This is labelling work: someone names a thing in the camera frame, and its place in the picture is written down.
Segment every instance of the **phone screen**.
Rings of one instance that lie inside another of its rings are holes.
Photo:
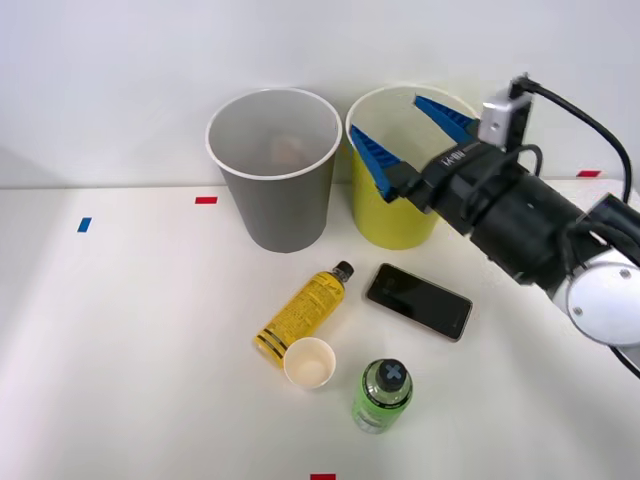
[[[386,263],[367,298],[453,340],[462,336],[472,306],[466,298]]]

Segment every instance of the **bottle label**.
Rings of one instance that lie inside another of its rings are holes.
[[[254,342],[282,366],[289,345],[311,335],[343,298],[344,286],[336,277],[329,272],[317,273],[260,331]]]
[[[367,367],[362,376],[362,383],[358,386],[358,393],[353,402],[352,416],[356,424],[365,432],[382,433],[387,431],[409,405],[413,388],[407,396],[395,405],[385,405],[373,399],[366,386],[367,373],[371,365]]]

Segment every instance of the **yellow plastic bottle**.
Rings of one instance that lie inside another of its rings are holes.
[[[353,267],[340,262],[331,272],[316,273],[255,336],[260,352],[282,368],[284,354],[296,340],[308,337],[344,298],[344,284]]]

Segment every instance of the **object inside cup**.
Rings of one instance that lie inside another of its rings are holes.
[[[271,163],[289,171],[307,167],[302,141],[293,135],[278,135],[271,140]]]
[[[301,387],[317,387],[330,377],[329,366],[313,352],[301,354],[288,369],[291,381]]]

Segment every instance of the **white cup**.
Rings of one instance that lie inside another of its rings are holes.
[[[296,340],[284,354],[284,373],[291,383],[306,389],[321,387],[336,370],[336,354],[324,340]]]

